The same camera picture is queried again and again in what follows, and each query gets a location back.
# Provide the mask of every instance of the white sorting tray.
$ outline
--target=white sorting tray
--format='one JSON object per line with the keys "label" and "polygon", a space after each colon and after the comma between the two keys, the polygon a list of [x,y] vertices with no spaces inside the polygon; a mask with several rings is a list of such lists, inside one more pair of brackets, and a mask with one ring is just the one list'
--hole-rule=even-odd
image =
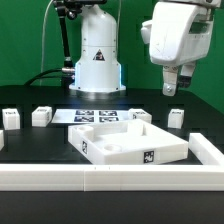
{"label": "white sorting tray", "polygon": [[187,141],[140,119],[69,126],[68,140],[94,165],[162,164],[188,155]]}

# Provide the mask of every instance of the green wall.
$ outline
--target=green wall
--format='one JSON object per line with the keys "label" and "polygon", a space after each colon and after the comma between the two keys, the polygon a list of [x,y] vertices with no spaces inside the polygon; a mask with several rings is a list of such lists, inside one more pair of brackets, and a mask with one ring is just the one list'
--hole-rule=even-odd
{"label": "green wall", "polygon": [[[48,0],[13,0],[1,4],[0,85],[24,84],[41,67],[42,24]],[[162,68],[150,62],[148,46],[141,39],[143,21],[151,18],[156,1],[122,0],[118,60],[122,82],[127,87],[162,88]],[[119,1],[108,0],[102,8],[117,18]],[[192,86],[188,89],[224,113],[224,10],[217,10],[211,48],[198,62]],[[57,14],[52,7],[46,30],[45,70],[63,66],[63,50]],[[73,61],[80,57],[80,18],[67,21]],[[44,80],[42,85],[59,85]]]}

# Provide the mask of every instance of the black tabletop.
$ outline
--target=black tabletop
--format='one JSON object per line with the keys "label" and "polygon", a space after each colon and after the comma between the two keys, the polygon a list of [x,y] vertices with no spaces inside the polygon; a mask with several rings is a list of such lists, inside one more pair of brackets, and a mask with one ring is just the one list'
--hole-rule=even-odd
{"label": "black tabletop", "polygon": [[[224,115],[190,92],[175,97],[161,90],[129,89],[111,100],[76,98],[61,87],[0,87],[0,109],[17,108],[21,129],[4,131],[0,163],[90,164],[67,139],[69,124],[32,127],[38,106],[57,109],[141,108],[152,124],[189,140],[202,133],[224,152]],[[182,129],[167,128],[171,109],[183,109]],[[2,116],[0,128],[3,129]],[[189,153],[174,164],[200,164]],[[0,192],[0,223],[223,223],[223,192]]]}

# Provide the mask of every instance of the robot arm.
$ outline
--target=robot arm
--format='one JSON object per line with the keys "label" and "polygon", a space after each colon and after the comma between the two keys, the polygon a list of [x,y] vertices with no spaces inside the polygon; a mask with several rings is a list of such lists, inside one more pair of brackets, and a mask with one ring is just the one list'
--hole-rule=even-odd
{"label": "robot arm", "polygon": [[189,87],[196,61],[208,53],[212,12],[221,7],[221,1],[158,2],[152,20],[143,23],[142,37],[150,44],[151,61],[163,66],[164,95],[173,96],[178,87]]}

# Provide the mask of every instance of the paper sheet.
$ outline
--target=paper sheet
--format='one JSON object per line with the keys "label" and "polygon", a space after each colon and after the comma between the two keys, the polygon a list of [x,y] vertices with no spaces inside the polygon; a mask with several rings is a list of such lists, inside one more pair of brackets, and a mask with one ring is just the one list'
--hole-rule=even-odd
{"label": "paper sheet", "polygon": [[57,109],[52,123],[105,123],[122,120],[128,120],[128,111]]}

